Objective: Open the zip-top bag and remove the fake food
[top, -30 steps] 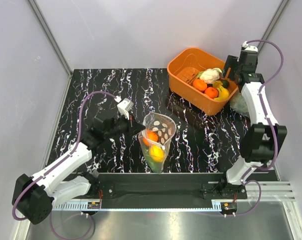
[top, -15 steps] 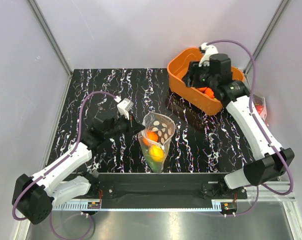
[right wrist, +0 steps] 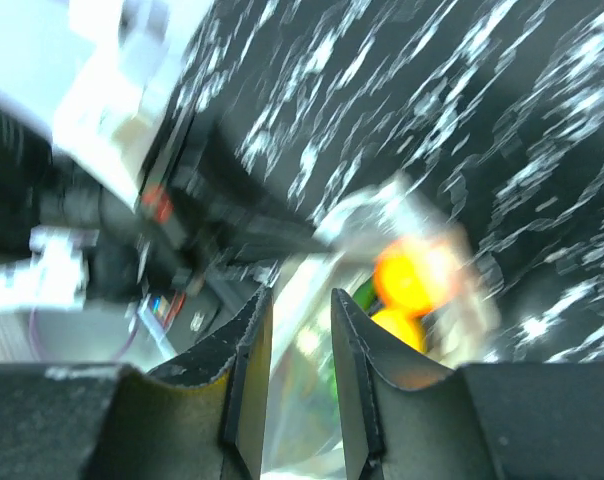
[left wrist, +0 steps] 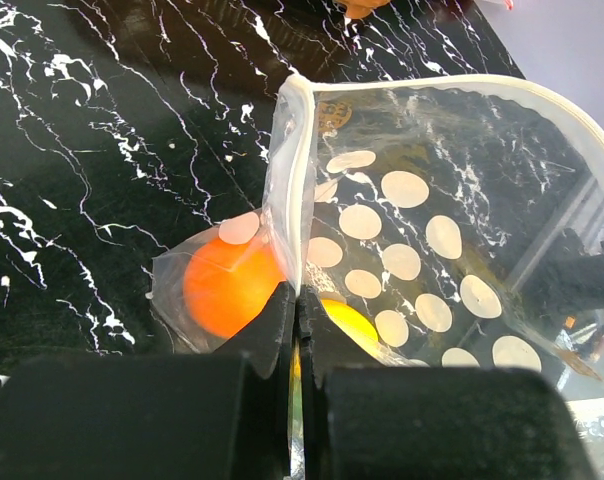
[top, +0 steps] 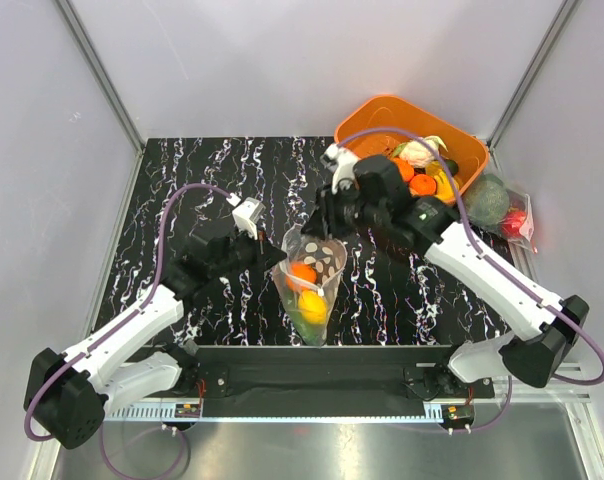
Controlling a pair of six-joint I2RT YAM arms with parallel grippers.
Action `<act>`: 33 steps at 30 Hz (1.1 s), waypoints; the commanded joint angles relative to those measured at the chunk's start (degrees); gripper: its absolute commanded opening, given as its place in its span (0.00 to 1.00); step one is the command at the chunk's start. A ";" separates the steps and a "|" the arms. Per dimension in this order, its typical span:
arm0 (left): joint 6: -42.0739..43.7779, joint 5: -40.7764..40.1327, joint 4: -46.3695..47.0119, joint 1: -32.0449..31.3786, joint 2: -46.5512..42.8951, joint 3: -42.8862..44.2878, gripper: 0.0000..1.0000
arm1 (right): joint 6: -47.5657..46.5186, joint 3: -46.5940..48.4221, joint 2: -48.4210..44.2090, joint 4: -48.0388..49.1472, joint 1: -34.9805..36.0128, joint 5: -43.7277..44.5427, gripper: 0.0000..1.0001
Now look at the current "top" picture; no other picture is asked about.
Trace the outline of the green fake cucumber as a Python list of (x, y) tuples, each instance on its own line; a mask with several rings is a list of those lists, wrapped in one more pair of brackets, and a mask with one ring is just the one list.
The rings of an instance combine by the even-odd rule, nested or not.
[(294, 315), (292, 317), (292, 322), (299, 337), (306, 345), (322, 346), (326, 343), (326, 322), (310, 322), (300, 315)]

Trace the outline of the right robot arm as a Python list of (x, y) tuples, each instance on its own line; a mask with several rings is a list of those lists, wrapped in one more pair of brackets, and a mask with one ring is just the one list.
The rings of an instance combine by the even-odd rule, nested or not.
[(589, 311), (581, 297), (561, 298), (537, 285), (482, 242), (454, 208), (433, 196), (411, 196), (386, 156), (360, 159), (331, 145), (322, 160), (333, 176), (317, 190), (304, 234), (343, 240), (369, 233), (372, 244), (398, 262), (419, 255), (470, 288), (509, 326), (503, 337), (455, 347), (435, 374), (442, 393), (458, 396), (484, 377), (511, 375), (534, 388), (556, 377)]

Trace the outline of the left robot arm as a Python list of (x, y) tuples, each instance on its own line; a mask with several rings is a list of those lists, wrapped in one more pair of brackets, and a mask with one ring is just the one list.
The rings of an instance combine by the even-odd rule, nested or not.
[(57, 440), (68, 450), (91, 438), (105, 417), (153, 393), (190, 394), (194, 356), (165, 346), (136, 363), (130, 357), (158, 332), (181, 320), (196, 297), (222, 277), (264, 273), (286, 253), (265, 233), (234, 230), (196, 237), (165, 266), (158, 284), (127, 310), (61, 353), (46, 348), (32, 361), (24, 399), (24, 430), (33, 441)]

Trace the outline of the yellow fake lemon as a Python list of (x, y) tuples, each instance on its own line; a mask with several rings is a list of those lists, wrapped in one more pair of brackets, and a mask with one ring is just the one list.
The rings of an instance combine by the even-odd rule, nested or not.
[(303, 291), (299, 295), (298, 308), (302, 318), (311, 324), (323, 324), (327, 319), (325, 299), (312, 290)]

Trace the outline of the clear polka dot zip bag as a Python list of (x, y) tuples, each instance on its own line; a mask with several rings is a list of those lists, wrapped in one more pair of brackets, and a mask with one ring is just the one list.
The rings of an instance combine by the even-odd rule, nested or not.
[(327, 304), (327, 331), (331, 312), (333, 310), (342, 273), (346, 265), (347, 253), (345, 246), (338, 240), (320, 240), (301, 233), (301, 227), (295, 225), (283, 236), (281, 250), (287, 258), (272, 269), (272, 278), (278, 290), (280, 300), (286, 314), (292, 321), (294, 315), (300, 315), (298, 297), (302, 292), (292, 291), (286, 283), (291, 275), (290, 265), (303, 262), (310, 265), (317, 273), (315, 285), (307, 284), (308, 290), (322, 296)]

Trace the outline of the yellow fake bananas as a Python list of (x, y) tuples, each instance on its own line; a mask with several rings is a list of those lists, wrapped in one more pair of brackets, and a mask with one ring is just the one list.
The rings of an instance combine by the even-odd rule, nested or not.
[(450, 182), (446, 173), (437, 161), (432, 161), (426, 166), (426, 174), (433, 177), (437, 183), (436, 198), (444, 203), (451, 204), (456, 200), (454, 190), (459, 189), (460, 184), (457, 177), (452, 177), (453, 182)]

